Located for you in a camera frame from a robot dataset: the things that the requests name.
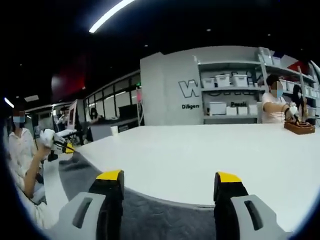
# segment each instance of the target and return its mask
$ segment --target white glove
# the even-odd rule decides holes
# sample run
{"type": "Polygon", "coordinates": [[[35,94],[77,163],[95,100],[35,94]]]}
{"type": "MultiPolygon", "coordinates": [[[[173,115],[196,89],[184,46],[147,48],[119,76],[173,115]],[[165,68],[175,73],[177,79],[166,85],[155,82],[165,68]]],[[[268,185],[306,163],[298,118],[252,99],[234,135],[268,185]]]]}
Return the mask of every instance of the white glove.
{"type": "Polygon", "coordinates": [[[40,139],[43,145],[45,145],[47,148],[52,148],[54,145],[55,140],[55,131],[52,129],[46,129],[40,132],[40,139]]]}
{"type": "Polygon", "coordinates": [[[296,106],[291,106],[289,112],[291,113],[291,116],[298,115],[298,108],[296,106]]]}

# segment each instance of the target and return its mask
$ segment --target person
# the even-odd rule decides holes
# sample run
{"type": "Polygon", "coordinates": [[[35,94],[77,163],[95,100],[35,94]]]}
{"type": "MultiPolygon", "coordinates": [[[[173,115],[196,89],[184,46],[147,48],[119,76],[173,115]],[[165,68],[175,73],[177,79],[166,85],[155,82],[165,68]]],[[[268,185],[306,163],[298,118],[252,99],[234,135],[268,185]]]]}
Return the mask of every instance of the person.
{"type": "Polygon", "coordinates": [[[284,90],[277,75],[271,74],[266,79],[268,92],[262,95],[262,123],[284,123],[285,119],[298,114],[295,105],[289,105],[282,97],[284,90]]]}
{"type": "Polygon", "coordinates": [[[36,151],[32,158],[29,169],[26,171],[24,177],[21,177],[23,175],[21,168],[11,158],[8,138],[9,136],[7,134],[3,134],[4,157],[18,197],[33,222],[40,228],[48,229],[52,226],[48,206],[44,202],[37,205],[31,198],[33,197],[37,182],[36,175],[38,166],[44,156],[50,152],[50,149],[44,145],[40,145],[38,151],[36,151]]]}
{"type": "Polygon", "coordinates": [[[58,120],[55,122],[59,131],[62,131],[67,128],[68,119],[69,119],[69,109],[67,107],[63,107],[61,109],[61,114],[58,120]]]}
{"type": "Polygon", "coordinates": [[[24,177],[37,152],[37,148],[31,132],[25,128],[25,112],[19,107],[13,110],[12,132],[9,135],[9,152],[15,164],[20,166],[22,177],[24,177]]]}
{"type": "Polygon", "coordinates": [[[305,122],[308,118],[307,100],[305,97],[303,97],[302,89],[299,85],[294,85],[291,101],[298,108],[301,120],[305,122]]]}
{"type": "Polygon", "coordinates": [[[91,118],[91,121],[90,121],[91,124],[94,124],[94,123],[98,122],[99,119],[104,119],[103,116],[98,114],[98,112],[97,112],[95,107],[92,107],[91,110],[90,110],[90,118],[91,118]]]}

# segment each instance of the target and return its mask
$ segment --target face mask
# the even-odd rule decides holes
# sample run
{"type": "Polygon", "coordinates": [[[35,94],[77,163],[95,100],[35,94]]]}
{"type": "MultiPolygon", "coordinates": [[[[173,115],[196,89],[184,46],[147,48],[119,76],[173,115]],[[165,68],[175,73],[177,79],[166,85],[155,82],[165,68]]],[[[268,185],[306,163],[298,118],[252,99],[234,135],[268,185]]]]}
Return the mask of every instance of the face mask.
{"type": "Polygon", "coordinates": [[[278,89],[278,90],[276,91],[276,97],[277,97],[277,98],[280,98],[280,97],[282,96],[282,94],[284,94],[284,91],[283,91],[282,89],[278,89]]]}
{"type": "Polygon", "coordinates": [[[13,122],[14,123],[24,123],[25,122],[25,117],[24,116],[14,116],[13,117],[13,122]]]}

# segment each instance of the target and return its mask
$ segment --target ceiling light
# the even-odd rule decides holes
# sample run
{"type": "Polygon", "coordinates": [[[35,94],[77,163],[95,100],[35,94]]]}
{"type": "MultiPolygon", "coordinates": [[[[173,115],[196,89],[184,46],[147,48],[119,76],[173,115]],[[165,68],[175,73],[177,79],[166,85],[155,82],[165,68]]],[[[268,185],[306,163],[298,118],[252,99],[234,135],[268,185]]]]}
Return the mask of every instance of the ceiling light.
{"type": "Polygon", "coordinates": [[[27,96],[27,97],[24,98],[24,100],[25,100],[26,102],[31,102],[31,101],[39,100],[39,97],[38,97],[38,95],[27,96]]]}
{"type": "Polygon", "coordinates": [[[12,108],[15,107],[15,105],[13,105],[6,97],[4,98],[4,101],[12,108]]]}
{"type": "Polygon", "coordinates": [[[98,28],[101,27],[102,24],[104,24],[109,18],[111,18],[114,14],[116,14],[118,11],[123,9],[125,6],[132,3],[134,0],[122,0],[117,5],[115,5],[113,8],[111,8],[109,11],[107,11],[89,30],[90,33],[94,33],[98,30],[98,28]]]}

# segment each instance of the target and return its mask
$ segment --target white shirt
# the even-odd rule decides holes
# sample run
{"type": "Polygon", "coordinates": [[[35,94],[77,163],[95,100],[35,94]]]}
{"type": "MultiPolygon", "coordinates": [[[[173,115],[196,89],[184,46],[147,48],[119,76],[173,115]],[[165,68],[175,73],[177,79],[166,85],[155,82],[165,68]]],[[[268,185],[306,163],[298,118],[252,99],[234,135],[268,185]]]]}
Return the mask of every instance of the white shirt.
{"type": "Polygon", "coordinates": [[[285,113],[284,112],[273,112],[267,113],[263,110],[266,103],[273,104],[285,104],[286,100],[281,97],[274,97],[270,92],[265,92],[262,95],[262,123],[263,124],[278,124],[285,122],[285,113]]]}
{"type": "MultiPolygon", "coordinates": [[[[8,136],[3,136],[3,138],[4,142],[7,143],[8,136]]],[[[23,191],[25,190],[25,182],[24,179],[21,177],[23,173],[21,172],[20,166],[17,165],[17,162],[9,160],[8,158],[10,158],[10,156],[8,154],[6,154],[6,158],[8,168],[13,178],[15,189],[18,193],[19,199],[23,207],[28,213],[28,216],[38,227],[42,229],[48,229],[52,227],[52,220],[48,212],[48,206],[43,202],[39,205],[36,205],[29,198],[27,198],[27,196],[23,193],[23,191]]]]}
{"type": "Polygon", "coordinates": [[[21,177],[26,175],[37,149],[34,138],[27,128],[22,128],[21,137],[11,132],[9,135],[9,152],[12,162],[20,166],[21,177]]]}

